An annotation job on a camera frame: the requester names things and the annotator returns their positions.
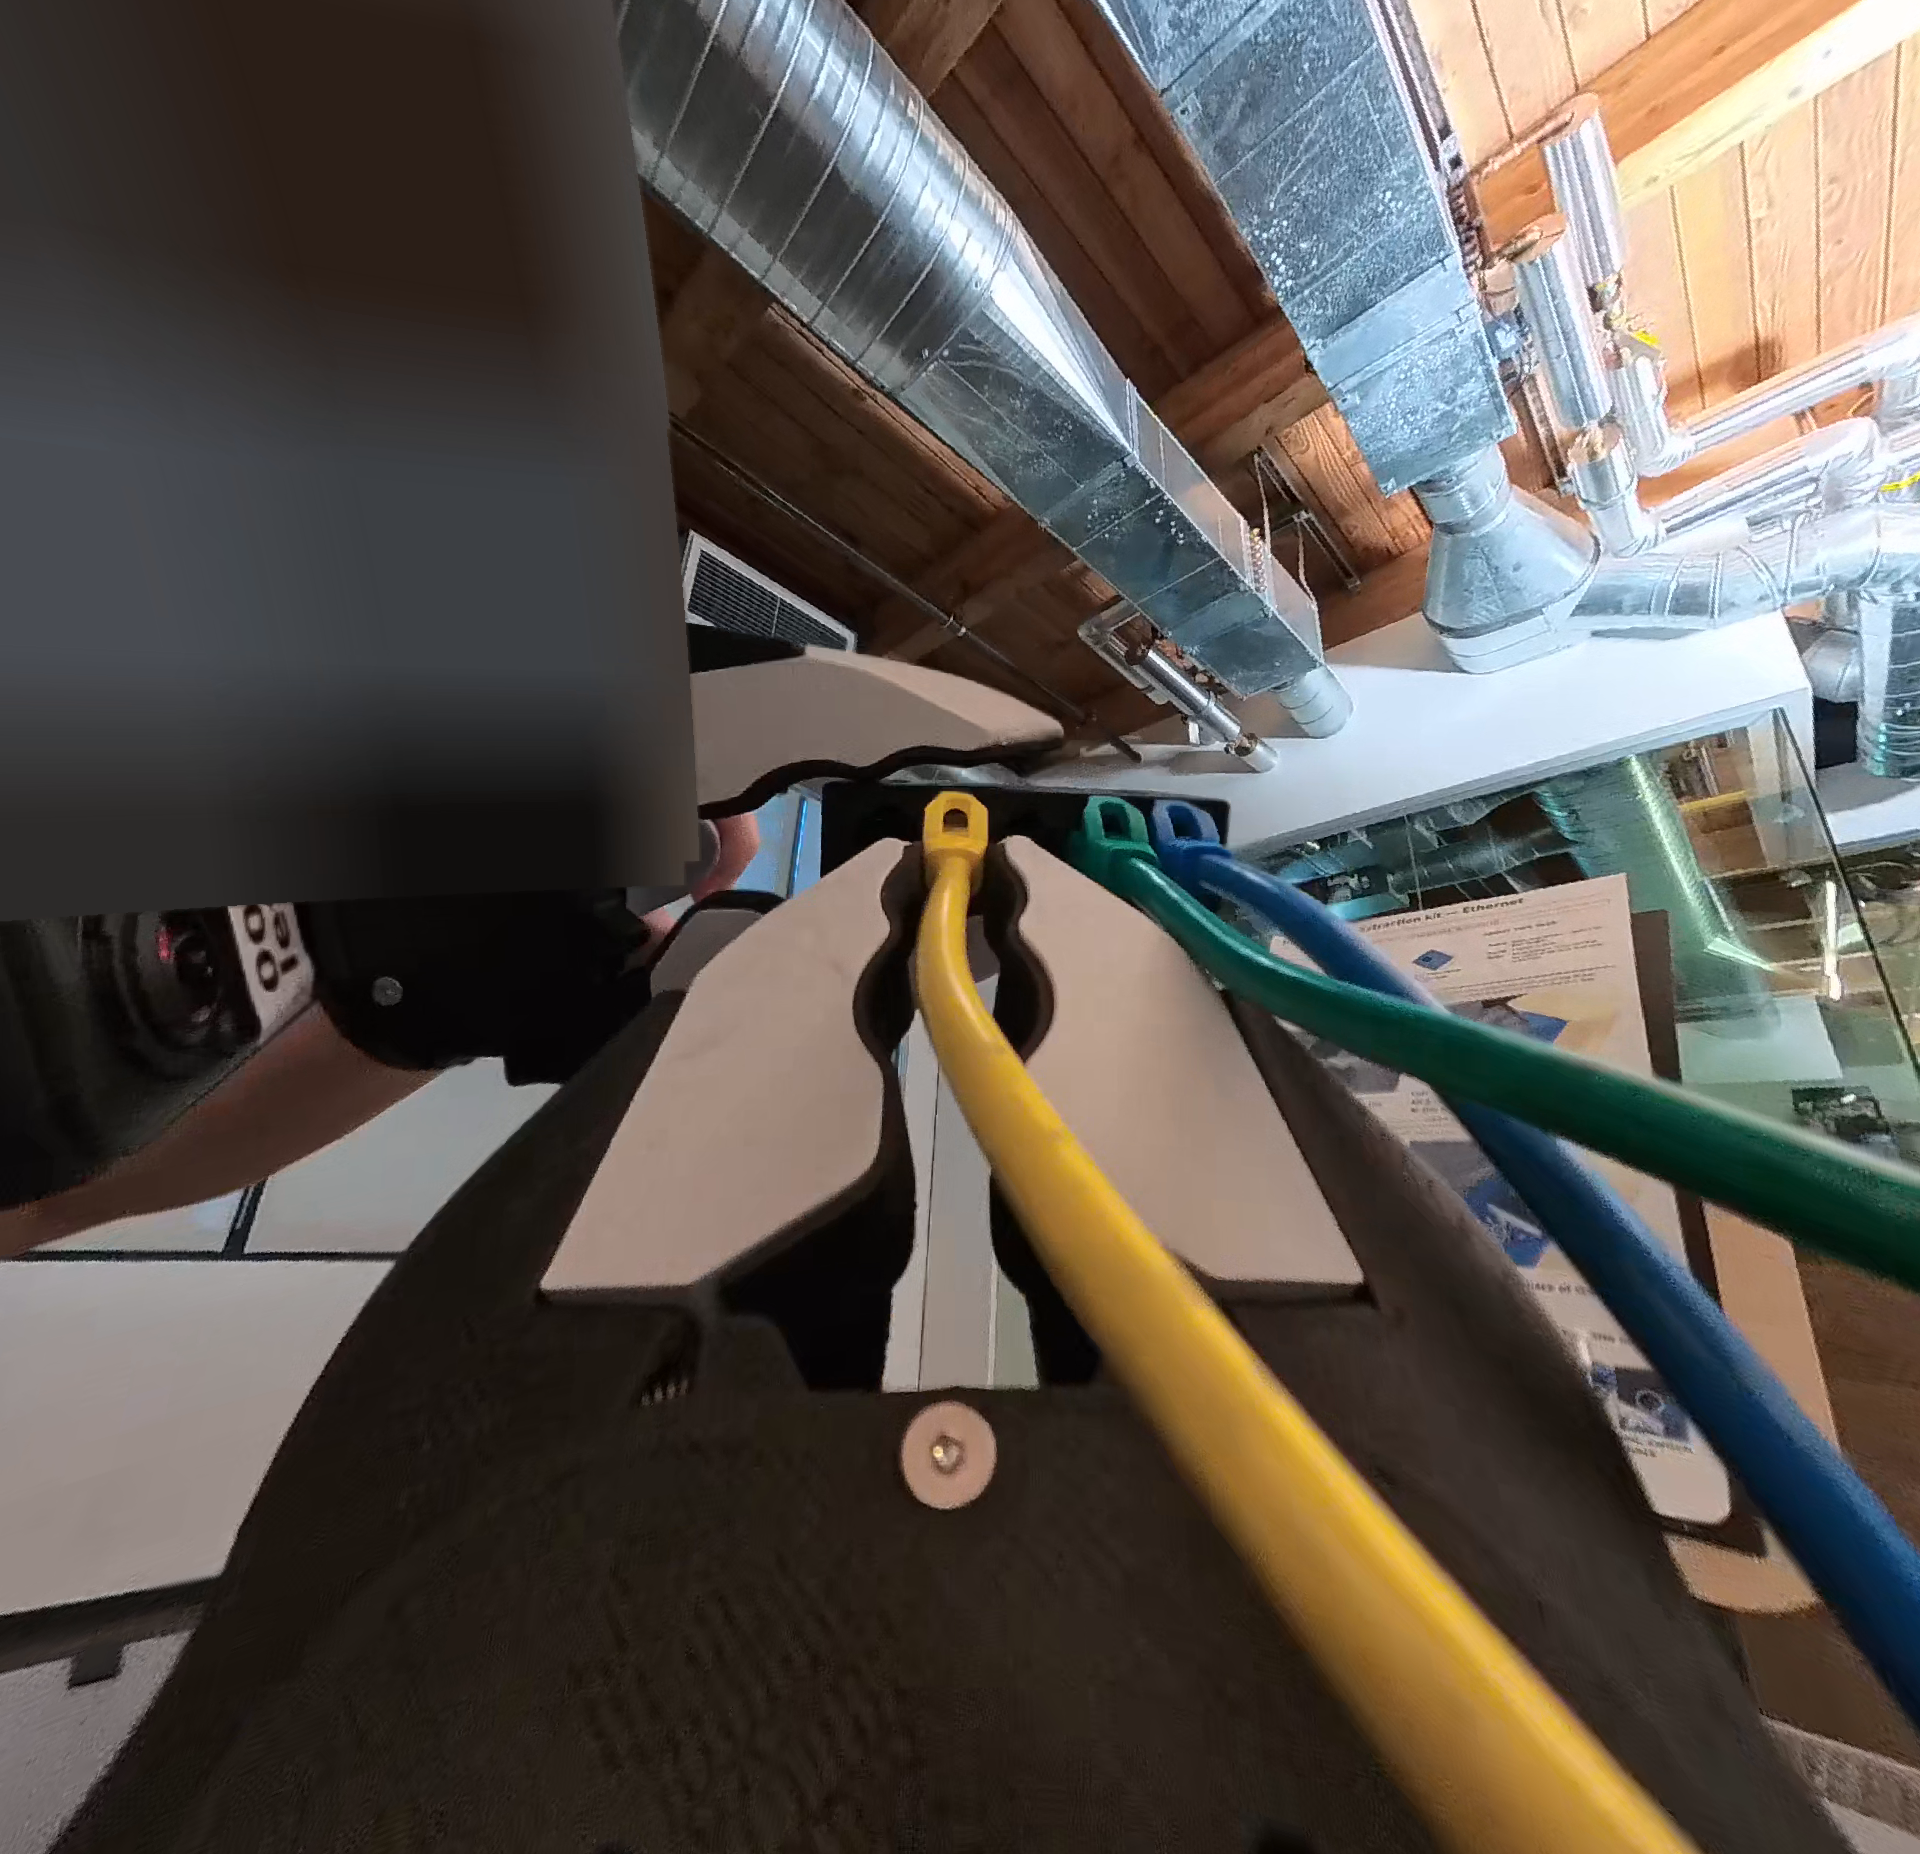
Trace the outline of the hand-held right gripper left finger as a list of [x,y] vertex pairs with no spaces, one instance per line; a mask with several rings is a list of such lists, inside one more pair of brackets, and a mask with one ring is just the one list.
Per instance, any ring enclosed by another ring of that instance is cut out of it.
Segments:
[[718,1288],[885,1180],[904,1139],[918,878],[918,851],[874,842],[707,956],[544,1269],[544,1299]]

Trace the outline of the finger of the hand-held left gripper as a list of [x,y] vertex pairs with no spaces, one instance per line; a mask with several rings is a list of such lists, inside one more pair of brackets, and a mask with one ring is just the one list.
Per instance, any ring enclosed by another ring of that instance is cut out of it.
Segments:
[[781,900],[703,900],[688,905],[646,959],[650,997],[686,993],[718,956],[781,905]]
[[694,801],[710,821],[754,811],[786,786],[999,766],[1065,739],[1053,714],[1006,691],[833,648],[696,641],[688,672]]

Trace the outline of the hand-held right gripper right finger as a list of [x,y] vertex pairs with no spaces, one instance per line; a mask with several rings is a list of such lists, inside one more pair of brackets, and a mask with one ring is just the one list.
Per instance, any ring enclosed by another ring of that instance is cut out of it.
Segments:
[[1028,836],[984,889],[994,1022],[1133,1214],[1214,1288],[1362,1286],[1356,1252],[1212,978]]

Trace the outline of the black network switch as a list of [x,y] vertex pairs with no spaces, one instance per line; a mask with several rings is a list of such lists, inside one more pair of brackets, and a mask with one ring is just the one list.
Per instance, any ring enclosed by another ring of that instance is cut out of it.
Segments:
[[1161,801],[1179,801],[1202,810],[1221,842],[1233,837],[1233,810],[1221,798],[1202,798],[1189,786],[1122,791],[1114,786],[1057,789],[1057,786],[990,786],[990,782],[825,782],[819,801],[819,862],[816,873],[827,878],[877,842],[921,837],[924,807],[942,791],[971,795],[990,817],[990,837],[1028,837],[1048,856],[1069,859],[1070,836],[1084,827],[1085,801],[1094,795],[1117,798],[1151,814]]

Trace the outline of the person's left forearm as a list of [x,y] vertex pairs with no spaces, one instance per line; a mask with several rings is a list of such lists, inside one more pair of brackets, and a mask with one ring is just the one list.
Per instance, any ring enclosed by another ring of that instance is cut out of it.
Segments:
[[263,1183],[437,1078],[375,1061],[321,1007],[308,1007],[153,1145],[77,1190],[5,1206],[2,1259]]

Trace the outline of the white air vent grille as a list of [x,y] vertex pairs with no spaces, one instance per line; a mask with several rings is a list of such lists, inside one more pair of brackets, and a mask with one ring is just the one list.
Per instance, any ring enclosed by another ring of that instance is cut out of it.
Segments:
[[683,533],[686,622],[792,648],[852,653],[854,631],[707,536]]

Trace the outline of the printed instruction sheet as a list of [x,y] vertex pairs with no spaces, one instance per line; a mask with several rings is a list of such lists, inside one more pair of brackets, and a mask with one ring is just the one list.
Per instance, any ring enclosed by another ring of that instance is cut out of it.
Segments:
[[[1385,914],[1359,936],[1463,1022],[1654,1076],[1624,881]],[[1626,1338],[1435,1086],[1299,1032],[1366,1110],[1435,1171],[1547,1315],[1672,1532],[1758,1556],[1757,1513],[1667,1381]]]

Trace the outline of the wooden board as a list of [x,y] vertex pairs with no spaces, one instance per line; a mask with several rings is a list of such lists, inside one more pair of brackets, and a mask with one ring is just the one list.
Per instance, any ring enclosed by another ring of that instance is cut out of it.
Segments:
[[[1916,1296],[1684,1199],[1688,1258],[1811,1426],[1916,1536]],[[1766,1554],[1672,1532],[1692,1596],[1736,1644],[1770,1719],[1916,1766],[1916,1725],[1777,1532]]]

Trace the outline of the insulated silver pipes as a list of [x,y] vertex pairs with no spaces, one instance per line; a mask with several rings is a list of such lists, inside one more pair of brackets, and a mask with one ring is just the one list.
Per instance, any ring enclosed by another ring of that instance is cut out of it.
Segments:
[[1811,607],[1811,691],[1855,710],[1859,766],[1916,777],[1916,313],[1694,419],[1626,309],[1618,165],[1596,95],[1533,139],[1553,211],[1501,265],[1565,443],[1571,584],[1530,599],[1550,638],[1688,637]]

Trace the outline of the round metal air duct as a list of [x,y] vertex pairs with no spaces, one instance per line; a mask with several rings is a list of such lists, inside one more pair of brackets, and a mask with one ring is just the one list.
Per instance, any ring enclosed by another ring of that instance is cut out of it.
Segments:
[[845,0],[614,0],[614,35],[659,203],[1212,678],[1347,728],[1310,594]]

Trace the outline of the foil covered rectangular duct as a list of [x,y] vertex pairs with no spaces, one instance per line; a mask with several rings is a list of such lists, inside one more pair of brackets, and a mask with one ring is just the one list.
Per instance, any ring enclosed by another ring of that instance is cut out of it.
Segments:
[[1467,673],[1581,641],[1597,549],[1518,492],[1517,414],[1408,0],[1091,0],[1160,91],[1382,496],[1429,515],[1423,616]]

